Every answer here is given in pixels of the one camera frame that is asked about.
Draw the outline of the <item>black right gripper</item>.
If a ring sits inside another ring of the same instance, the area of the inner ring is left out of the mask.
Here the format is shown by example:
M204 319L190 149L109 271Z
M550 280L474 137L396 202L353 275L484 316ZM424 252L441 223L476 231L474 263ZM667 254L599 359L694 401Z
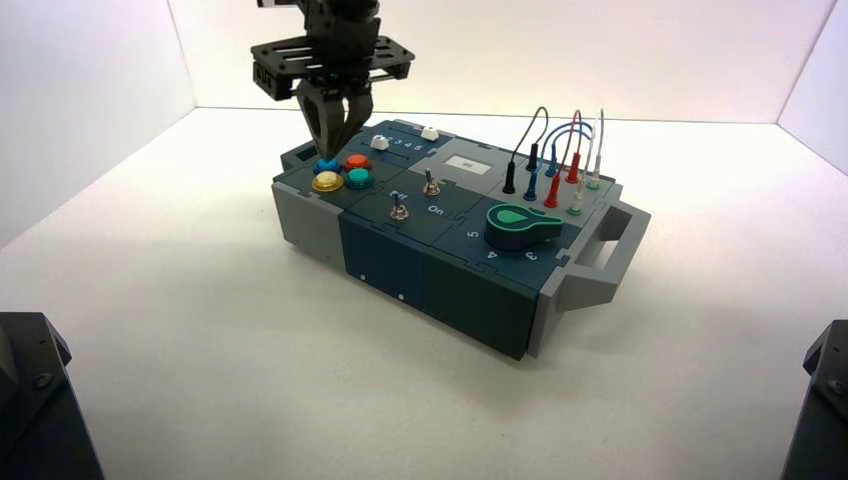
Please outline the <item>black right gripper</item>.
M379 79L407 78L414 53L380 33L381 18L344 18L339 14L311 13L306 33L250 48L252 79L276 101L294 95L297 80L368 81L380 70ZM316 84L299 84L298 103L322 157L331 159L370 118L370 91L347 92Z

